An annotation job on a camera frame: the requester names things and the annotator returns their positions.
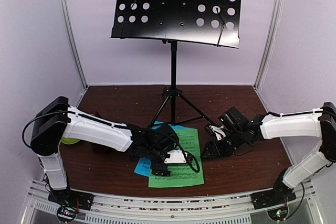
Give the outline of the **blue sheet music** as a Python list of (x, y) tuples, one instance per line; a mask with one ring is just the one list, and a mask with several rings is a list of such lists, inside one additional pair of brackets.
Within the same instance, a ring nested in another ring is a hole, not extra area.
[(144, 177), (149, 177), (151, 171), (150, 165), (151, 161), (148, 158), (141, 157), (139, 158), (139, 161), (134, 169), (134, 173)]

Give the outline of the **green sheet music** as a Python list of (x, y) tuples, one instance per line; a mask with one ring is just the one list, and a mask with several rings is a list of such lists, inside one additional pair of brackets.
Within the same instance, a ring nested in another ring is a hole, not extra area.
[(183, 149), (195, 156), (200, 171), (196, 173), (188, 165), (170, 165), (168, 170), (171, 171), (171, 175), (169, 177), (150, 175), (149, 188), (176, 188), (204, 184), (198, 130), (177, 125), (173, 126), (173, 129), (177, 133)]

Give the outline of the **black music stand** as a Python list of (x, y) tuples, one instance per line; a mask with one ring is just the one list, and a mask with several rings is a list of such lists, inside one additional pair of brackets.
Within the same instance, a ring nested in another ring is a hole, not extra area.
[(111, 37), (156, 39), (171, 47), (171, 84), (163, 105), (170, 105), (176, 124), (177, 45), (193, 42), (238, 48), (241, 0), (117, 0)]

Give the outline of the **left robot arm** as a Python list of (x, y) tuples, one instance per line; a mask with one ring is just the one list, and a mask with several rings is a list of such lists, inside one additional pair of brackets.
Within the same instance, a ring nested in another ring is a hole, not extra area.
[(30, 147), (39, 157), (47, 175), (51, 195), (71, 205), (77, 196), (70, 190), (69, 179), (59, 152), (62, 138), (73, 138), (146, 157), (154, 174), (168, 176), (168, 164), (185, 164), (187, 158), (177, 146), (179, 138), (168, 124), (155, 130), (132, 124), (115, 123), (70, 106), (68, 98), (58, 97), (33, 120)]

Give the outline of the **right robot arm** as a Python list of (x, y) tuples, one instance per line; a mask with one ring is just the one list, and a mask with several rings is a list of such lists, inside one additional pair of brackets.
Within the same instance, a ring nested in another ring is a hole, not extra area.
[(216, 139), (205, 144), (201, 157), (229, 157), (244, 143), (279, 137), (312, 136), (319, 143), (300, 163), (285, 169), (269, 192), (272, 203), (279, 204), (303, 180), (335, 163), (335, 106), (326, 102), (310, 111), (257, 114), (248, 120), (236, 107), (219, 117), (221, 127), (206, 125), (205, 130)]

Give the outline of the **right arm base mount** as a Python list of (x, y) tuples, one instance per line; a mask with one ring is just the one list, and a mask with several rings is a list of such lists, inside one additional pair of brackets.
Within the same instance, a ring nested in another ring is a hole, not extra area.
[(268, 217), (273, 221), (284, 221), (289, 217), (288, 203), (296, 199), (293, 192), (276, 195), (273, 190), (251, 194), (254, 209), (267, 209)]

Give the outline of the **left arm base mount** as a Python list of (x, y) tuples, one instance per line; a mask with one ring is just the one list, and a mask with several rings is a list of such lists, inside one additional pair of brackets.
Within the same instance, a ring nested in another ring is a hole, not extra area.
[(71, 190), (68, 194), (51, 191), (48, 200), (57, 203), (56, 217), (61, 222), (71, 222), (76, 219), (80, 210), (90, 210), (94, 195)]

